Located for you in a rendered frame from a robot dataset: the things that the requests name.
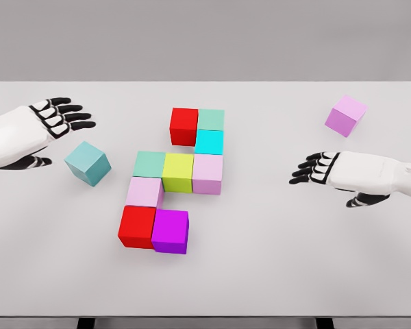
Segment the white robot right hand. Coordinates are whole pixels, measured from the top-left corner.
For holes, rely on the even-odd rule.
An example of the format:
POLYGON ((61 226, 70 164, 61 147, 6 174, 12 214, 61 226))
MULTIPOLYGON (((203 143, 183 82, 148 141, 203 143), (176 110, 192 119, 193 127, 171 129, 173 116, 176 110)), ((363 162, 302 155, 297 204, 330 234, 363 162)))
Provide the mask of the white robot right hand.
POLYGON ((411 162, 353 151, 323 151, 306 157, 289 183, 315 183, 354 192, 346 207, 372 206, 387 200, 411 174, 411 162))

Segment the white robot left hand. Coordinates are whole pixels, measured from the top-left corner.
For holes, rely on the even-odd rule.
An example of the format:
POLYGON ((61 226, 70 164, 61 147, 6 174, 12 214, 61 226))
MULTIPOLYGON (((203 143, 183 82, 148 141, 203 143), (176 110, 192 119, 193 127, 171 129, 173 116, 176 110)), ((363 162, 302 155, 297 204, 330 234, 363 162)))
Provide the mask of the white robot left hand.
POLYGON ((96 126, 92 115, 68 97, 55 97, 19 106, 0 115, 0 170, 27 170, 52 164, 37 156, 53 141, 96 126))

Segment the lilac cube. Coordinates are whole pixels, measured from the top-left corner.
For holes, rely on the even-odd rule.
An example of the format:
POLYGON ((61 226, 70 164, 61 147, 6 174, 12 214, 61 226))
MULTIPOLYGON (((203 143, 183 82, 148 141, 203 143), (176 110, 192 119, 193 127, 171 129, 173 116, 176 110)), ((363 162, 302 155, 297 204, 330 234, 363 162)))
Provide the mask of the lilac cube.
POLYGON ((344 95, 332 107, 325 121, 325 126, 344 137, 348 137, 366 114, 368 108, 366 104, 344 95))

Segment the teal cube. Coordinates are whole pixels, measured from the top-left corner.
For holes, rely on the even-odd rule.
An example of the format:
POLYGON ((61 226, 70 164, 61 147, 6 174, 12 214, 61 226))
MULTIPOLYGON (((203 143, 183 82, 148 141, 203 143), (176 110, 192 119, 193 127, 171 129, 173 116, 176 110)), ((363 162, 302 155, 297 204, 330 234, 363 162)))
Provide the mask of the teal cube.
POLYGON ((106 154, 83 141, 65 159, 71 172, 90 186, 96 186, 111 170, 106 154))

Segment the mint green cube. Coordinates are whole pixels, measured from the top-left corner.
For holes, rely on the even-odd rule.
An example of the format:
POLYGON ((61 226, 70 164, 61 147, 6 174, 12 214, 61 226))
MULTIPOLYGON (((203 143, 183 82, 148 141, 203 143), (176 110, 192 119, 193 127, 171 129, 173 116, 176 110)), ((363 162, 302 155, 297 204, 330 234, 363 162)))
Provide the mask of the mint green cube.
POLYGON ((132 175, 143 178, 161 178, 165 157, 164 152, 139 151, 132 175))
POLYGON ((199 109, 197 129, 223 131, 224 121, 224 110, 199 109))

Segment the light pink cube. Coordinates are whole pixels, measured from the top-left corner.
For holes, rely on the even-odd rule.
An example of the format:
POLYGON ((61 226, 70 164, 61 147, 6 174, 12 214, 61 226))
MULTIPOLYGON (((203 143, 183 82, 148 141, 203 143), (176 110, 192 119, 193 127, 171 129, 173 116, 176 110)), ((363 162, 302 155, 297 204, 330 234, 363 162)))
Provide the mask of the light pink cube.
POLYGON ((223 156, 194 154, 192 191, 196 194, 220 195, 223 179, 223 156))
POLYGON ((161 208, 164 188, 160 178, 132 177, 129 183, 126 206, 161 208))

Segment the red cube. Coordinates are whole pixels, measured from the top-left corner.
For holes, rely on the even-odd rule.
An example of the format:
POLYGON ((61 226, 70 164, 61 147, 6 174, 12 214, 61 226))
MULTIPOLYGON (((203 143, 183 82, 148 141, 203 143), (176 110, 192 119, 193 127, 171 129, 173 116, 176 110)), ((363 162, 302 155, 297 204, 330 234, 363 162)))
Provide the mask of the red cube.
POLYGON ((151 242, 156 208, 124 206, 118 238, 125 247, 154 249, 151 242))
POLYGON ((173 108, 169 132, 171 143, 194 147, 197 137, 199 110, 194 108, 173 108))

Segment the cyan cube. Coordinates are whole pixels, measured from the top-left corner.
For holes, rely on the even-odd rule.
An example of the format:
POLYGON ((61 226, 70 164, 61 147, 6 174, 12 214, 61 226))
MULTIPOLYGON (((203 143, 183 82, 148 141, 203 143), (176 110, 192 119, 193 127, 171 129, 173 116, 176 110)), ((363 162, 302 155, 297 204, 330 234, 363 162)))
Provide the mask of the cyan cube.
POLYGON ((224 131, 219 130, 198 130, 195 153, 223 155, 224 131))

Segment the yellow cube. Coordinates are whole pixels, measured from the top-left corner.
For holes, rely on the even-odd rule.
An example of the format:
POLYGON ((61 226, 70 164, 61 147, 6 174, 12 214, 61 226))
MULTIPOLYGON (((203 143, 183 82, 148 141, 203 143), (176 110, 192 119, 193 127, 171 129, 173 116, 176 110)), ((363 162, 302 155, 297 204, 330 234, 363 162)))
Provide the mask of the yellow cube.
POLYGON ((192 193, 193 154, 166 153, 162 172, 164 190, 170 193, 192 193))

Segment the magenta cube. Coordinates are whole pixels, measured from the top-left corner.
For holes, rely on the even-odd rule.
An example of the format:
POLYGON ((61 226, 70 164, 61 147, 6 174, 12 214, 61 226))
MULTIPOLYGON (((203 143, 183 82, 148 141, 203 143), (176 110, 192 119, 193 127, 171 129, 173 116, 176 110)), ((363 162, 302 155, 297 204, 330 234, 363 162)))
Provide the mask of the magenta cube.
POLYGON ((184 210, 157 209, 151 242, 159 253, 186 254, 189 216, 184 210))

